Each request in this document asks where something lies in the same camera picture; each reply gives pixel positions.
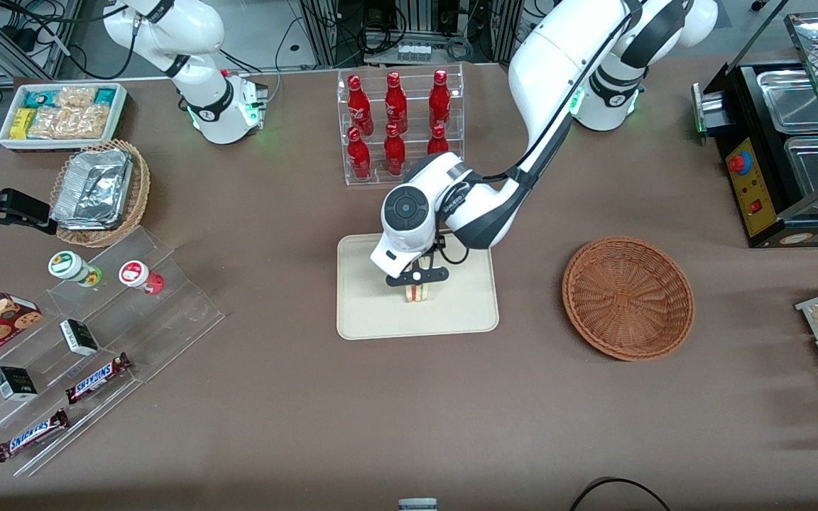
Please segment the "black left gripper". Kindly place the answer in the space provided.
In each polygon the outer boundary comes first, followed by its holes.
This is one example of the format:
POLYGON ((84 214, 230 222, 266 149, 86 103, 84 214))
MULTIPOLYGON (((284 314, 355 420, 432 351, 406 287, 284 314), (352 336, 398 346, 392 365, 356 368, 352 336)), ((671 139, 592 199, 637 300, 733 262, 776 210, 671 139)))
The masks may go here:
POLYGON ((403 272, 394 278, 393 276, 386 276, 384 281, 389 287, 402 288, 403 298, 409 301, 409 287, 411 285, 427 285, 428 284, 428 299, 434 299, 438 289, 438 282, 446 281, 450 276, 450 272, 444 266, 431 266, 431 268, 422 268, 419 263, 413 263, 403 272))

